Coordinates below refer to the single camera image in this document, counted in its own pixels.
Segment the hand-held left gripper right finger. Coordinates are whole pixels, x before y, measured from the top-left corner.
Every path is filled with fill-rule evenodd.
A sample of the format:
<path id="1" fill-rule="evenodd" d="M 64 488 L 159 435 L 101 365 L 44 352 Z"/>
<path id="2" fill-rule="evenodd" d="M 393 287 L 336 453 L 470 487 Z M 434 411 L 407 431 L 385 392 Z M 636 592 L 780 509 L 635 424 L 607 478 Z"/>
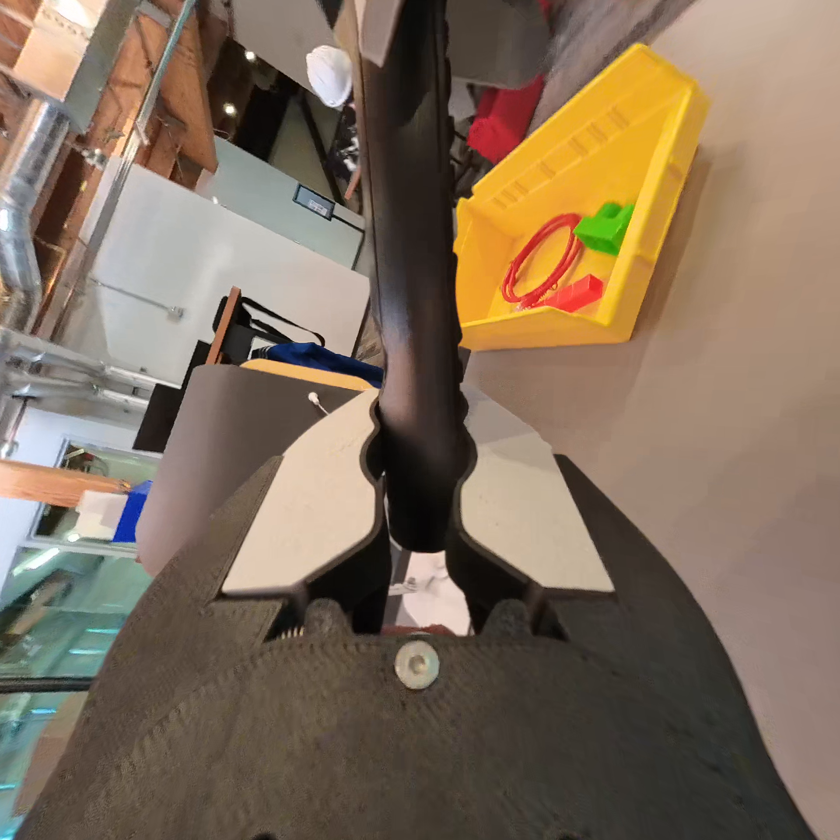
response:
<path id="1" fill-rule="evenodd" d="M 460 491 L 466 534 L 545 589 L 614 593 L 551 446 L 481 390 L 465 396 L 476 446 Z"/>

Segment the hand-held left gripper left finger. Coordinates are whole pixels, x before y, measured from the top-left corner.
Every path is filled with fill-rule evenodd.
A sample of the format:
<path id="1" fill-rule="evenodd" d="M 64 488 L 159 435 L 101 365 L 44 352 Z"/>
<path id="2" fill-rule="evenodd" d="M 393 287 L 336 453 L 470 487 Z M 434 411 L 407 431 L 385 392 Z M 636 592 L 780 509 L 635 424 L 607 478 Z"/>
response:
<path id="1" fill-rule="evenodd" d="M 291 444 L 222 585 L 231 597 L 364 599 L 387 586 L 391 548 L 374 475 L 378 391 L 360 392 Z"/>

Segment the yellow plastic bin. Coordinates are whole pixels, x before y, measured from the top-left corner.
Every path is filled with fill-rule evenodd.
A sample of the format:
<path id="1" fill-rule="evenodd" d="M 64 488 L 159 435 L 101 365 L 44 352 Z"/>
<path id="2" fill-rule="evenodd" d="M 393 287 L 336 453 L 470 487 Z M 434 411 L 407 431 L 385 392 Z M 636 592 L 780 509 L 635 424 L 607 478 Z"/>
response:
<path id="1" fill-rule="evenodd" d="M 708 109 L 695 80 L 635 45 L 484 176 L 456 210 L 462 345 L 629 341 Z M 607 202 L 635 205 L 618 257 L 574 236 Z M 574 313 L 539 307 L 589 274 L 605 282 L 598 302 Z"/>

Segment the red translucent block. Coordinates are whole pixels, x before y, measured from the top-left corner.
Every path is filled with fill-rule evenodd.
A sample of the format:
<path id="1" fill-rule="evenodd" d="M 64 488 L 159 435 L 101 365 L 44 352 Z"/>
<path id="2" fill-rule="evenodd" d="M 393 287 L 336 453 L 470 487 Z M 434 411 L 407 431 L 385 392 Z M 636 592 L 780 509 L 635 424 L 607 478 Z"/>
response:
<path id="1" fill-rule="evenodd" d="M 567 313 L 578 312 L 598 302 L 604 288 L 605 282 L 602 279 L 589 274 L 552 292 L 541 300 L 539 307 Z"/>

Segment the black remote control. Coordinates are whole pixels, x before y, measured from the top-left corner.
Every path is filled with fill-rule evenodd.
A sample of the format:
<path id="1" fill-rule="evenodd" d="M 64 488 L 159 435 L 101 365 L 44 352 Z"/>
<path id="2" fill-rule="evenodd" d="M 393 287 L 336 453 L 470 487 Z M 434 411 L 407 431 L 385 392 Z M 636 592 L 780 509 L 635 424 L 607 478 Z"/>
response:
<path id="1" fill-rule="evenodd" d="M 442 551 L 466 469 L 456 307 L 446 2 L 403 2 L 383 66 L 354 68 L 371 310 L 385 374 L 375 414 L 395 542 Z"/>

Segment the white hard hat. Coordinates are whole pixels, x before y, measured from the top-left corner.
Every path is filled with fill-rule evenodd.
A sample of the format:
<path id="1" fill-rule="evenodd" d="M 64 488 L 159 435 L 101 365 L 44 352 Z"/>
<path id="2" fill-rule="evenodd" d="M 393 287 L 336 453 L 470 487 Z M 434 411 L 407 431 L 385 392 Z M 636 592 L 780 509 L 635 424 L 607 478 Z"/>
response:
<path id="1" fill-rule="evenodd" d="M 321 45 L 306 55 L 312 91 L 328 108 L 341 110 L 352 98 L 353 66 L 350 56 L 330 45 Z"/>

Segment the dark blue bag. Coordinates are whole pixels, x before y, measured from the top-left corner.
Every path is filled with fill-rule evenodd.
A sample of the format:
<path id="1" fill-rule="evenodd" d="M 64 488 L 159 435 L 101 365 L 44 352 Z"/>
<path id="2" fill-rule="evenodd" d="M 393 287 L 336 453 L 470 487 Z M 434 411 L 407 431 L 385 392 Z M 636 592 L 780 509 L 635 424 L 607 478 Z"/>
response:
<path id="1" fill-rule="evenodd" d="M 218 324 L 225 298 L 220 300 L 217 307 L 213 330 Z M 315 371 L 351 375 L 375 388 L 382 387 L 384 372 L 381 367 L 329 350 L 319 332 L 279 315 L 253 298 L 242 296 L 242 303 L 244 312 L 240 322 L 251 326 L 256 333 L 247 361 L 278 362 Z"/>

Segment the blue box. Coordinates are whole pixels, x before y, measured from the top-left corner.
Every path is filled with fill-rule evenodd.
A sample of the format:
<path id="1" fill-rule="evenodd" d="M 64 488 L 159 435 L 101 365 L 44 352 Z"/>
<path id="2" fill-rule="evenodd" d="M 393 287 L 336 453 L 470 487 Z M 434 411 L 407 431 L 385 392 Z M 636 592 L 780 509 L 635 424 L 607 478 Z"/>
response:
<path id="1" fill-rule="evenodd" d="M 151 493 L 152 486 L 153 480 L 147 479 L 130 489 L 112 537 L 112 543 L 136 543 L 140 516 Z"/>

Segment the black square panel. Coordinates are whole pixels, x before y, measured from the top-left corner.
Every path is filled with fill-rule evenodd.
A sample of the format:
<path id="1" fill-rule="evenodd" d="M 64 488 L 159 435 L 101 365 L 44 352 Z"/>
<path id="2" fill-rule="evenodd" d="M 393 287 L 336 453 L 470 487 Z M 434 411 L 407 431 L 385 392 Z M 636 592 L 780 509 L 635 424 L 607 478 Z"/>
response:
<path id="1" fill-rule="evenodd" d="M 158 455 L 164 453 L 185 393 L 186 389 L 183 386 L 154 386 L 132 450 Z"/>

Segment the white box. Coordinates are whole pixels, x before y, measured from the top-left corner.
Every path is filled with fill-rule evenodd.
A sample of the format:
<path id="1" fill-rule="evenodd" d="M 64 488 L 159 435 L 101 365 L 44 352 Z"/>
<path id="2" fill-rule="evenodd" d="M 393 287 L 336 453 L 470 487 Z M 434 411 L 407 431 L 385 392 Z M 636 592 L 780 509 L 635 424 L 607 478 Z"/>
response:
<path id="1" fill-rule="evenodd" d="M 74 533 L 81 540 L 112 542 L 128 500 L 126 493 L 85 490 L 76 506 Z"/>

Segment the green plastic block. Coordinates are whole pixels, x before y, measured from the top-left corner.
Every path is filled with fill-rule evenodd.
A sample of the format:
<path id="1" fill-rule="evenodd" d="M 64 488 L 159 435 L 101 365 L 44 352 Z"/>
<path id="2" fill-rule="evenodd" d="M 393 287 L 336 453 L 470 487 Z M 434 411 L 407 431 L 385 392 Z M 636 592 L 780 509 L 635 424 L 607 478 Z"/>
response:
<path id="1" fill-rule="evenodd" d="M 635 205 L 604 203 L 591 216 L 581 218 L 574 228 L 574 236 L 589 250 L 618 257 Z"/>

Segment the metal pipes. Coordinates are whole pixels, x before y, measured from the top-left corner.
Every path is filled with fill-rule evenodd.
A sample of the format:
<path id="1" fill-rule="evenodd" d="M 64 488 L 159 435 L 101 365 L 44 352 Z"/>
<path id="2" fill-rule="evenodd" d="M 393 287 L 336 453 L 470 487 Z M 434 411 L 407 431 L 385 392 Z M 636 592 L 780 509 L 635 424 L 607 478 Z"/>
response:
<path id="1" fill-rule="evenodd" d="M 1 394 L 17 399 L 65 397 L 144 413 L 154 388 L 180 386 L 88 358 L 55 343 L 1 328 Z"/>

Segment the small wall screen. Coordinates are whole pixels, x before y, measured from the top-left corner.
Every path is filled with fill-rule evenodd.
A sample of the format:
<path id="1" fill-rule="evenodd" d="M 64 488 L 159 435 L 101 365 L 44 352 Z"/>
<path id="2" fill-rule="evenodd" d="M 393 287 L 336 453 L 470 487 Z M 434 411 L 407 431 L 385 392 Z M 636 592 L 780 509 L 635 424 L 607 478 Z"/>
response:
<path id="1" fill-rule="evenodd" d="M 335 215 L 335 201 L 313 191 L 302 183 L 297 184 L 292 202 L 329 222 L 333 220 Z"/>

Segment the wooden table black frame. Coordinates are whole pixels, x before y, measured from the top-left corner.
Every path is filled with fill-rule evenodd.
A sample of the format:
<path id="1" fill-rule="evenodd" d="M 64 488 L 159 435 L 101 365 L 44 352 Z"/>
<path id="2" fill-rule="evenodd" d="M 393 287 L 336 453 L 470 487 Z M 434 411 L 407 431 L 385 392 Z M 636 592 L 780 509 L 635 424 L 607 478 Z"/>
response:
<path id="1" fill-rule="evenodd" d="M 238 287 L 231 287 L 220 312 L 204 363 L 241 365 L 250 358 L 256 331 L 240 322 L 244 305 Z"/>

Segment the vertical metal duct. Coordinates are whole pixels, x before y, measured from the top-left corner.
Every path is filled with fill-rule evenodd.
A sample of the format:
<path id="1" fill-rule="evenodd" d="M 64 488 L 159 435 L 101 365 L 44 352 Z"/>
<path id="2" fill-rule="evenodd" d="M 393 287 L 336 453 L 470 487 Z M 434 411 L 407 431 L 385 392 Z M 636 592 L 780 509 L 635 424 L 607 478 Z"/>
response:
<path id="1" fill-rule="evenodd" d="M 1 169 L 2 327 L 25 333 L 43 291 L 32 216 L 69 129 L 54 102 L 32 98 Z"/>

